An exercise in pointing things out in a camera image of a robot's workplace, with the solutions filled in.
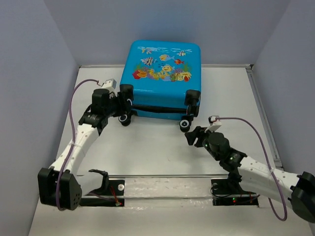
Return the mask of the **blue kids suitcase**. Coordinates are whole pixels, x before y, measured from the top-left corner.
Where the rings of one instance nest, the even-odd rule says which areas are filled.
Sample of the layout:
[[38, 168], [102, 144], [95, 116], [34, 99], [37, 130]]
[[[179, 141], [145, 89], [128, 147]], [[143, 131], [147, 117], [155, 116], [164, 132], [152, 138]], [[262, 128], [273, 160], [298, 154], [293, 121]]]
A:
[[120, 80], [129, 93], [129, 115], [119, 118], [127, 126], [132, 116], [177, 120], [188, 132], [201, 102], [201, 49], [194, 43], [137, 40], [131, 44]]

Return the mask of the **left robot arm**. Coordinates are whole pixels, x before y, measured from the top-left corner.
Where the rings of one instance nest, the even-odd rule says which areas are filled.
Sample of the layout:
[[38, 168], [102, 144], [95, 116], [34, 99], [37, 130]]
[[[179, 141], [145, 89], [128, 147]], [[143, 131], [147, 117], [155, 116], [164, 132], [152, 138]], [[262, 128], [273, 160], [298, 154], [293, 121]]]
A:
[[101, 135], [110, 117], [127, 118], [131, 112], [131, 90], [110, 92], [100, 88], [93, 91], [92, 103], [85, 110], [72, 133], [72, 140], [49, 168], [38, 175], [40, 202], [59, 210], [75, 210], [83, 196], [104, 194], [109, 188], [106, 171], [91, 169], [78, 176], [78, 170], [92, 144]]

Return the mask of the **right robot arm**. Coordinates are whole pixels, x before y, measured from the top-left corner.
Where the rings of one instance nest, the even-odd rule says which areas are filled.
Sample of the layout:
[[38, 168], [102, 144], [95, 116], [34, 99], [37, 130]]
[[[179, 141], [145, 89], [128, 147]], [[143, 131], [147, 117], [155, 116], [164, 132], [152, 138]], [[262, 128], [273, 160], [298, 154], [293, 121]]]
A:
[[227, 189], [254, 192], [285, 203], [286, 207], [309, 223], [315, 221], [315, 177], [313, 174], [289, 173], [269, 168], [252, 157], [230, 146], [229, 140], [220, 132], [205, 127], [196, 127], [185, 133], [190, 146], [205, 148], [229, 173]]

